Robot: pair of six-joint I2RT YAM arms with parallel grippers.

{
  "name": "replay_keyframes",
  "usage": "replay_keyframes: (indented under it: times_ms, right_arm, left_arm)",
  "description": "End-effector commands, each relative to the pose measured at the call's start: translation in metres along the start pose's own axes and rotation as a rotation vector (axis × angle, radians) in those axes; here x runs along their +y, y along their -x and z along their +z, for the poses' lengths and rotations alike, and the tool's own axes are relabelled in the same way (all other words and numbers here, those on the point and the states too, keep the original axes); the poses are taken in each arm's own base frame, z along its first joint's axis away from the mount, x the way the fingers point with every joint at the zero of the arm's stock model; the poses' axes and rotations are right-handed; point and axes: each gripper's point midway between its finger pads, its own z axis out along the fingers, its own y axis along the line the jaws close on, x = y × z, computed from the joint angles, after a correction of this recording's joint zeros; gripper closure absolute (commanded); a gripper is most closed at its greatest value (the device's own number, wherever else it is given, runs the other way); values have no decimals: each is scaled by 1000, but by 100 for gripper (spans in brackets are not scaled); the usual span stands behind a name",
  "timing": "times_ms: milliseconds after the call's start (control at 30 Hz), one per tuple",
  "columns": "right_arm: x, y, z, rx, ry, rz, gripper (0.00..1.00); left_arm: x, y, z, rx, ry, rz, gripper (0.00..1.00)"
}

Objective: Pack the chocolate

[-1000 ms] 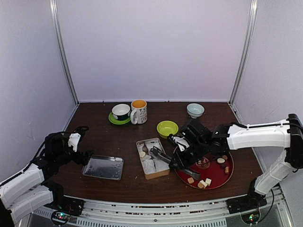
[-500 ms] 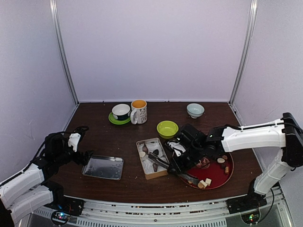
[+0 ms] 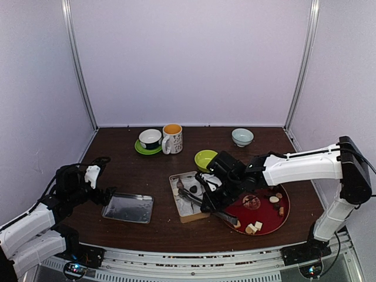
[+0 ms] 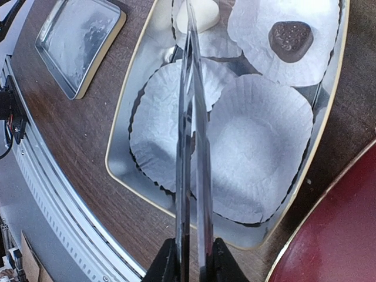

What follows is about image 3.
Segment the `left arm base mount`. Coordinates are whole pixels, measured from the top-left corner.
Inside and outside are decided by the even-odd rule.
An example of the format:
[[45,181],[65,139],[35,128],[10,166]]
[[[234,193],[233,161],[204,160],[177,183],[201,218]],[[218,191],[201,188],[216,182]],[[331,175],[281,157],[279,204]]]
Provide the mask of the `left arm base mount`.
[[105,255],[105,249],[100,247],[88,246],[80,243],[77,230],[61,224],[52,229],[57,231],[64,238],[66,249],[56,254],[56,257],[73,261],[90,268],[99,268]]

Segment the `beige rectangular tin box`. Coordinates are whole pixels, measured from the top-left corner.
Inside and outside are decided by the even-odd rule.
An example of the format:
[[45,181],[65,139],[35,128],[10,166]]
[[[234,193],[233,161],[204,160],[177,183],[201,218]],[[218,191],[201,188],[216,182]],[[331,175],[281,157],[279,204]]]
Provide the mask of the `beige rectangular tin box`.
[[179,191],[180,188],[184,188],[200,201],[203,200],[204,187],[196,180],[196,173],[196,171],[192,171],[169,177],[170,187],[181,223],[205,219],[210,216],[210,213],[203,213],[200,210],[201,203],[198,203],[189,196],[183,195]]

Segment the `metal tongs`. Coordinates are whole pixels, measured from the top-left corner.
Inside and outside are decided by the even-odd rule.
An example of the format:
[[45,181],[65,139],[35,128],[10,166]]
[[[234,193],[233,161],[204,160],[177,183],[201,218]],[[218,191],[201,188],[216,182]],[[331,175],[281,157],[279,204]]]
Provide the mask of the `metal tongs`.
[[208,218],[211,214],[236,226],[239,224],[237,217],[232,216],[224,211],[201,210],[203,198],[199,198],[191,194],[186,189],[175,189],[174,199],[181,223],[189,223],[192,221]]

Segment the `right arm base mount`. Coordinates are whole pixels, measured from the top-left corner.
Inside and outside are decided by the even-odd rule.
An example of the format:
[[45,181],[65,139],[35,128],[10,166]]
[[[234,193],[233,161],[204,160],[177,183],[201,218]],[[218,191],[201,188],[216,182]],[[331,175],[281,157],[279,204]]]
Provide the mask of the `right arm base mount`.
[[330,247],[328,246],[329,241],[320,241],[314,238],[314,227],[315,223],[311,225],[308,238],[305,243],[283,247],[280,250],[285,266],[320,259],[322,257],[329,256],[332,253]]

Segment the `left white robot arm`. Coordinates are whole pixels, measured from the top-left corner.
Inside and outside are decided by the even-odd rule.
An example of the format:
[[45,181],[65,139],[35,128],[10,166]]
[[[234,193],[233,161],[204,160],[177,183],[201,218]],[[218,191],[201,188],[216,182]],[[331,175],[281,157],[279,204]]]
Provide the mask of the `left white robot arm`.
[[107,206],[114,187],[102,190],[97,180],[106,165],[70,164],[58,169],[37,202],[24,214],[1,226],[1,280],[18,281],[45,259],[65,254],[72,261],[85,258],[78,232],[62,221],[88,200]]

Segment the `dark oval chocolate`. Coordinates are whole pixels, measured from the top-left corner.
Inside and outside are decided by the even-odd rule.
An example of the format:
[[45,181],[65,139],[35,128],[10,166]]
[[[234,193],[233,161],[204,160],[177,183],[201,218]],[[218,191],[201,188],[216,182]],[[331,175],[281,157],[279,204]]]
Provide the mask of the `dark oval chocolate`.
[[197,186],[192,186],[192,187],[189,189],[189,191],[190,191],[191,193],[197,193],[198,188],[197,188]]

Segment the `bear print tin lid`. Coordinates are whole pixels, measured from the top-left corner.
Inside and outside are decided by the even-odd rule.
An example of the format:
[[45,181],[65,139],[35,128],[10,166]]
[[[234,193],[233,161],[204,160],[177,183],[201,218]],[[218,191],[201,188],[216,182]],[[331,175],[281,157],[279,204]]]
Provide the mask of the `bear print tin lid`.
[[102,217],[129,223],[148,224],[151,221],[154,198],[142,194],[115,193],[102,209]]

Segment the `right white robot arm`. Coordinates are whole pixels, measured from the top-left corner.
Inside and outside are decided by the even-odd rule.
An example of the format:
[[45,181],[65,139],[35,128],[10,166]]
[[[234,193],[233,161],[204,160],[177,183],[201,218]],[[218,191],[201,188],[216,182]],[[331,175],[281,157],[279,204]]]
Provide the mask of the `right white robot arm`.
[[268,152],[251,158],[247,164],[222,151],[207,169],[208,173],[197,175],[205,188],[200,208],[203,212],[218,213],[233,224],[236,218],[224,211],[244,192],[292,182],[336,180],[333,202],[312,224],[308,240],[301,246],[301,254],[309,260],[323,251],[353,210],[374,197],[370,174],[375,167],[349,136],[305,152]]

